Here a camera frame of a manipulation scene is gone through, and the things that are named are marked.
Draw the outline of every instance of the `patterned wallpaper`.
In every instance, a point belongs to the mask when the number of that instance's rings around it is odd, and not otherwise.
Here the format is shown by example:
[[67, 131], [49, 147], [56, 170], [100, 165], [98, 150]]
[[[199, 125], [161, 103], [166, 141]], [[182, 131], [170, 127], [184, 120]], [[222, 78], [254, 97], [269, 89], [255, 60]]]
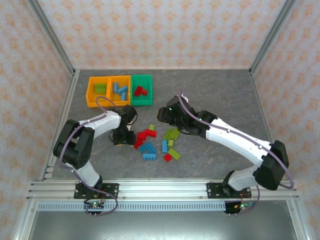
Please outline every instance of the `patterned wallpaper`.
[[0, 239], [11, 240], [70, 76], [26, 0], [0, 2]]
[[248, 69], [285, 0], [40, 0], [75, 68]]
[[319, 1], [297, 1], [254, 79], [271, 134], [286, 143], [289, 169], [304, 193], [313, 235], [319, 236]]

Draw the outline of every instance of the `blue lego brick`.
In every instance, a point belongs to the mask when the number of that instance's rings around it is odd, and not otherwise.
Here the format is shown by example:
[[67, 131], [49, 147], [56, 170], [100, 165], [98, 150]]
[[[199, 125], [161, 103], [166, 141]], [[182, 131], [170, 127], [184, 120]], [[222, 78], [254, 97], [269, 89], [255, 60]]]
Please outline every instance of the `blue lego brick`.
[[118, 90], [119, 90], [119, 84], [118, 84], [117, 82], [115, 82], [115, 83], [113, 84], [113, 92], [114, 92], [115, 94], [117, 94], [117, 93], [118, 93]]
[[151, 144], [151, 142], [147, 142], [146, 144], [144, 144], [146, 149], [148, 150], [148, 152], [150, 154], [155, 154], [156, 153], [156, 149], [154, 148], [154, 146]]
[[143, 154], [143, 160], [156, 160], [156, 154], [155, 153], [144, 153]]
[[147, 148], [144, 144], [142, 144], [138, 149], [142, 154], [147, 151]]
[[168, 141], [162, 140], [162, 152], [167, 153], [168, 152]]
[[126, 100], [126, 92], [122, 92], [121, 93], [121, 101], [125, 101]]
[[128, 91], [128, 86], [123, 86], [118, 89], [118, 94], [122, 94]]

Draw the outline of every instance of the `gray floor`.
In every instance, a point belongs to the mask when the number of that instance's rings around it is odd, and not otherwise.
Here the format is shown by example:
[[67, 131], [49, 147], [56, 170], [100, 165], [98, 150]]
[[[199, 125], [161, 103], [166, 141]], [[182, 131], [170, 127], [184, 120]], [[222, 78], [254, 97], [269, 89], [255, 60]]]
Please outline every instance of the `gray floor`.
[[[135, 132], [154, 124], [158, 137], [149, 138], [157, 150], [156, 161], [144, 161], [133, 147], [113, 146], [109, 134], [95, 139], [90, 161], [103, 178], [219, 178], [231, 170], [242, 170], [251, 162], [218, 143], [196, 136], [180, 134], [174, 149], [181, 158], [166, 163], [163, 160], [162, 139], [169, 125], [157, 121], [160, 107], [180, 89], [196, 111], [207, 110], [229, 125], [262, 140], [268, 140], [266, 127], [247, 70], [81, 70], [68, 118], [77, 121], [101, 113], [88, 108], [86, 90], [90, 76], [151, 74], [153, 105], [137, 107], [138, 119], [132, 126]], [[65, 169], [54, 168], [53, 178], [74, 178]]]
[[29, 240], [296, 240], [286, 201], [261, 201], [252, 212], [37, 212]]

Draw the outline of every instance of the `orange bin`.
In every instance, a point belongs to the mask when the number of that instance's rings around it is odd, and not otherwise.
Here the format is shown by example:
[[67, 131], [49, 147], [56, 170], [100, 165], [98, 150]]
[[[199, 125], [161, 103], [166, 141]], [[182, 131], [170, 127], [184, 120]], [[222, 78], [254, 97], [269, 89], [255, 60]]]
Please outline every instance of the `orange bin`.
[[[99, 96], [107, 97], [108, 98], [108, 91], [112, 91], [109, 86], [111, 77], [109, 76], [91, 76], [88, 82], [88, 88], [86, 90], [85, 98], [86, 104], [89, 108], [97, 108], [98, 105], [96, 104], [96, 98]], [[105, 93], [95, 93], [95, 84], [105, 84], [106, 92]], [[98, 99], [99, 104], [102, 107], [109, 107], [111, 103], [106, 99]]]
[[[119, 88], [124, 86], [128, 87], [128, 91], [125, 95], [125, 101], [121, 101], [120, 94], [114, 93], [114, 83], [119, 84]], [[110, 76], [108, 86], [106, 87], [106, 97], [111, 99], [116, 106], [125, 106], [131, 104], [131, 76]]]

